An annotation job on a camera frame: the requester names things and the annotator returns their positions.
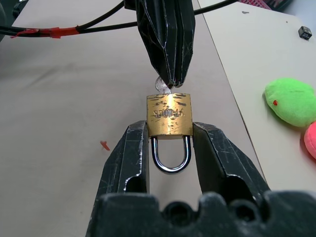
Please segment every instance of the clamp jaw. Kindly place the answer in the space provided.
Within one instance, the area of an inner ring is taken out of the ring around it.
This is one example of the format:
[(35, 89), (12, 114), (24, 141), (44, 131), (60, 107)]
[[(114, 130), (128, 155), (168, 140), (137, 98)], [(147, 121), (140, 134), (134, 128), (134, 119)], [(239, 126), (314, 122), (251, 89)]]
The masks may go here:
[(314, 237), (311, 193), (270, 191), (252, 161), (213, 125), (194, 122), (203, 196), (159, 211), (149, 195), (148, 130), (131, 124), (105, 163), (86, 237)]

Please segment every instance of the green plush toy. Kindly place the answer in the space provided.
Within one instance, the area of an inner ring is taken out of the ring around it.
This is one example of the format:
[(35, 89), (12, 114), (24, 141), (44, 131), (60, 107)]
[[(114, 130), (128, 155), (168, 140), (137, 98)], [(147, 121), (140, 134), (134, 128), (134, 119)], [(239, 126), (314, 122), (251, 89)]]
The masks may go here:
[(282, 78), (266, 86), (268, 105), (281, 119), (297, 127), (316, 121), (314, 89), (301, 81)]

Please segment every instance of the small black cube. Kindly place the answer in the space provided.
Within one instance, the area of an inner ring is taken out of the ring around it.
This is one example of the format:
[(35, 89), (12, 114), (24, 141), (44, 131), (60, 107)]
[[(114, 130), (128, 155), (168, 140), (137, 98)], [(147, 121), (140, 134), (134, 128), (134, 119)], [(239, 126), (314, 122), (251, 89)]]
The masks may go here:
[(306, 27), (306, 26), (302, 26), (299, 30), (298, 30), (298, 34), (302, 39), (308, 40), (310, 37), (312, 37), (312, 32), (311, 30)]

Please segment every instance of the red dot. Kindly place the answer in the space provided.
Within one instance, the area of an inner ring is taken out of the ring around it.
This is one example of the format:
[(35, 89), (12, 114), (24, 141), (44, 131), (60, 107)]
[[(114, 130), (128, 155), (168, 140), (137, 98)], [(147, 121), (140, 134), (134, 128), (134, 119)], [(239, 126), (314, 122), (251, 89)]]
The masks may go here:
[(108, 147), (108, 145), (107, 145), (107, 142), (106, 142), (106, 141), (100, 141), (100, 143), (101, 143), (102, 147), (104, 147), (104, 148), (105, 148), (105, 150), (107, 150), (107, 151), (109, 151), (109, 150), (110, 150), (110, 148)]

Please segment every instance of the red piece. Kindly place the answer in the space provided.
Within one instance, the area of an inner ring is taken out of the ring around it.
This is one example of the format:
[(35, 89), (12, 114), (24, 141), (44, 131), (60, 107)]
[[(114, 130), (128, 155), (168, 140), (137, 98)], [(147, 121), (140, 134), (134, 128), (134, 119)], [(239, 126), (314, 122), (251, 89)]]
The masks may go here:
[(107, 146), (107, 142), (106, 141), (100, 141), (100, 143), (101, 143), (102, 147), (105, 148), (105, 150), (107, 150), (107, 151), (110, 150), (110, 148)]
[(51, 38), (60, 39), (62, 36), (73, 36), (78, 35), (79, 32), (75, 27), (70, 28), (50, 28), (50, 29), (40, 29), (39, 32), (43, 34), (49, 34)]
[(316, 159), (316, 122), (313, 122), (306, 130), (304, 142), (309, 153)]
[(38, 29), (26, 29), (24, 31), (21, 31), (17, 33), (15, 36), (10, 36), (11, 39), (18, 37), (20, 34), (32, 34), (32, 33), (37, 33), (39, 30)]

